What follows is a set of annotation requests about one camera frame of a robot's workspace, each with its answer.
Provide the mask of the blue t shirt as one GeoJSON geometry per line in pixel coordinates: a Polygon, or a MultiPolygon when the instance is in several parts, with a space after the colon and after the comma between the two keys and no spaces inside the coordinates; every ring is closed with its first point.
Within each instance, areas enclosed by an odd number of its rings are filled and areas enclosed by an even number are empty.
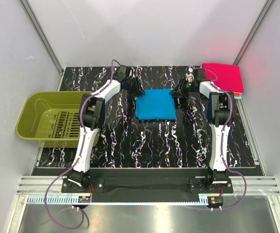
{"type": "Polygon", "coordinates": [[[176,120],[171,89],[147,89],[136,98],[135,116],[139,120],[176,120]]]}

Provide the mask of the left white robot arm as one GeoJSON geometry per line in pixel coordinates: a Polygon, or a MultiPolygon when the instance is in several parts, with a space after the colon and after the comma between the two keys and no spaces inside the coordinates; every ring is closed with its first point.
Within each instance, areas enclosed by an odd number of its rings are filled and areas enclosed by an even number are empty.
{"type": "Polygon", "coordinates": [[[78,192],[84,192],[91,187],[90,157],[94,141],[105,121],[105,105],[122,90],[132,97],[145,95],[132,67],[120,65],[116,69],[112,68],[110,79],[101,88],[82,96],[79,110],[79,143],[74,162],[65,174],[67,182],[78,192]]]}

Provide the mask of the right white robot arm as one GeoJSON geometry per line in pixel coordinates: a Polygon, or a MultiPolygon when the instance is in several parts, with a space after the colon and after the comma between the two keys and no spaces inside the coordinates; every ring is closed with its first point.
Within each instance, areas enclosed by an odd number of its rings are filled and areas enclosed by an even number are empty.
{"type": "Polygon", "coordinates": [[[207,120],[212,131],[212,152],[207,173],[196,187],[211,193],[221,193],[228,185],[227,146],[234,102],[232,92],[214,83],[217,79],[212,71],[195,67],[169,93],[174,98],[187,98],[189,93],[199,92],[208,99],[207,120]]]}

